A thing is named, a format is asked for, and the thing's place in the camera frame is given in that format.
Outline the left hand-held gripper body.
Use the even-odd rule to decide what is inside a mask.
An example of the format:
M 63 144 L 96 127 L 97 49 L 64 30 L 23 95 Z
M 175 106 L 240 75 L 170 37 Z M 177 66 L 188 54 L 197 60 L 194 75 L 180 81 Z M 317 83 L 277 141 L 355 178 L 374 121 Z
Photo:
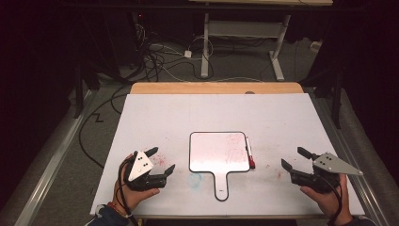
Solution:
M 167 184 L 167 176 L 163 174 L 151 175 L 153 163 L 145 155 L 145 151 L 135 151 L 127 160 L 124 183 L 133 191 L 145 191 L 152 188 L 163 188 Z

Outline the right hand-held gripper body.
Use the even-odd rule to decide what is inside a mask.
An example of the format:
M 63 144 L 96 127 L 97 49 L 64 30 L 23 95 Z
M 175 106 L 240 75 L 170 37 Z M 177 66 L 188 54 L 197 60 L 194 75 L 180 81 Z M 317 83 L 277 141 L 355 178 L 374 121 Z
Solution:
M 307 186 L 317 193 L 329 193 L 340 185 L 339 174 L 362 176 L 363 172 L 346 163 L 332 153 L 318 154 L 312 161 L 313 173 L 306 173 L 294 169 L 291 182 L 298 186 Z

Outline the red whiteboard marker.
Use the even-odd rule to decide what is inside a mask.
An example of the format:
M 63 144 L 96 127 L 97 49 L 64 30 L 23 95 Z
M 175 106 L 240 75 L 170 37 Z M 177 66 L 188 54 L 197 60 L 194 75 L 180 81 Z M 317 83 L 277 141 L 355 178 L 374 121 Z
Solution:
M 248 154 L 249 168 L 251 170 L 255 170 L 256 169 L 256 164 L 255 164 L 255 162 L 253 160 L 252 149 L 251 149 L 249 137 L 246 137 L 246 144 L 247 144 L 247 154 Z

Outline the white paddle whiteboard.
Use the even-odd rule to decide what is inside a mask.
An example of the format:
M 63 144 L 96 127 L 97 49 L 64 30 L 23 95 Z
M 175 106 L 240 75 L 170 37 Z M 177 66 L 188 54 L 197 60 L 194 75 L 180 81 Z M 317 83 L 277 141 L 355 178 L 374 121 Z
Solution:
M 228 175 L 249 171 L 246 136 L 243 132 L 193 132 L 189 141 L 189 169 L 214 176 L 215 198 L 229 198 Z

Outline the person's left hand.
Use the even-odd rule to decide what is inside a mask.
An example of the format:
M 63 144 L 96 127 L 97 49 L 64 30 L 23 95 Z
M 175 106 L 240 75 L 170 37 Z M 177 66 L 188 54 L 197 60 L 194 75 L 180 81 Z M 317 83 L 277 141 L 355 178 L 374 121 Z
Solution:
M 158 188 L 152 188 L 145 191 L 133 191 L 123 183 L 123 175 L 125 172 L 125 161 L 131 158 L 132 155 L 128 155 L 120 164 L 119 176 L 114 185 L 113 200 L 110 202 L 110 206 L 117 210 L 122 216 L 127 216 L 127 210 L 132 211 L 138 207 L 138 205 L 157 194 L 160 193 Z

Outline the person's right hand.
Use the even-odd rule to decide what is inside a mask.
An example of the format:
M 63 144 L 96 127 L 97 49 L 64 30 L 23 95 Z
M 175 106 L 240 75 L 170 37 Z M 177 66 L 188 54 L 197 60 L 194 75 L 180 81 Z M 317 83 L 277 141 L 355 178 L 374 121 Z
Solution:
M 300 188 L 301 192 L 318 204 L 321 211 L 330 219 L 332 226 L 344 226 L 353 219 L 349 210 L 349 196 L 345 174 L 340 175 L 340 184 L 336 189 L 336 192 L 340 195 L 340 200 L 337 199 L 334 192 L 321 194 L 307 186 Z

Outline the white table mat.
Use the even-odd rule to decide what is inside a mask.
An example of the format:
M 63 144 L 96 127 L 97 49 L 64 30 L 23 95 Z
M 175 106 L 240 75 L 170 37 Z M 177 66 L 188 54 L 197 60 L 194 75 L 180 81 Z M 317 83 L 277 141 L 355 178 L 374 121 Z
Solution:
M 229 197 L 215 197 L 214 177 L 189 169 L 194 132 L 242 132 L 250 140 L 254 170 L 228 175 Z M 309 95 L 302 94 L 130 94 L 107 157 L 93 203 L 113 197 L 120 162 L 134 151 L 155 147 L 156 172 L 175 168 L 160 194 L 134 211 L 143 218 L 313 218 L 317 204 L 292 184 L 280 164 L 310 171 L 297 153 L 334 150 Z

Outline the wooden table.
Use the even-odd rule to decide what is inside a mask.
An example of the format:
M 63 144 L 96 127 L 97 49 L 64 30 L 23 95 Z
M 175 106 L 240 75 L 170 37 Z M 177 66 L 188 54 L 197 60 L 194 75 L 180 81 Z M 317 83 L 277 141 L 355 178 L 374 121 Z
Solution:
M 285 94 L 303 93 L 297 83 L 261 82 L 156 82 L 135 83 L 131 94 Z

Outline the black metal stand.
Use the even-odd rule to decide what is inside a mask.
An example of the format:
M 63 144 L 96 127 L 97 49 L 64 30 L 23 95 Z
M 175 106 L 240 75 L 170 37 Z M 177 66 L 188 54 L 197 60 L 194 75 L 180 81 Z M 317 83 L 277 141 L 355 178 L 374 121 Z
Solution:
M 77 61 L 74 65 L 74 84 L 76 109 L 74 117 L 77 119 L 84 108 L 83 83 L 89 90 L 98 90 L 100 82 L 96 72 L 96 65 L 92 61 Z

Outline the white desk frame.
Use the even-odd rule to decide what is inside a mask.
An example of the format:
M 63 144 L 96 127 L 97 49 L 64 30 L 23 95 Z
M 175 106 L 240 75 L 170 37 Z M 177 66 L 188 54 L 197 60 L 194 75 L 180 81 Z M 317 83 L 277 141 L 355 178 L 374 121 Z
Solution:
M 208 13 L 204 15 L 203 48 L 201 56 L 200 77 L 209 77 L 209 57 L 212 49 L 209 37 L 237 38 L 272 38 L 276 39 L 276 48 L 268 53 L 274 74 L 278 81 L 284 81 L 284 75 L 279 64 L 279 52 L 290 23 L 291 16 L 285 15 L 281 22 L 236 22 L 211 20 Z

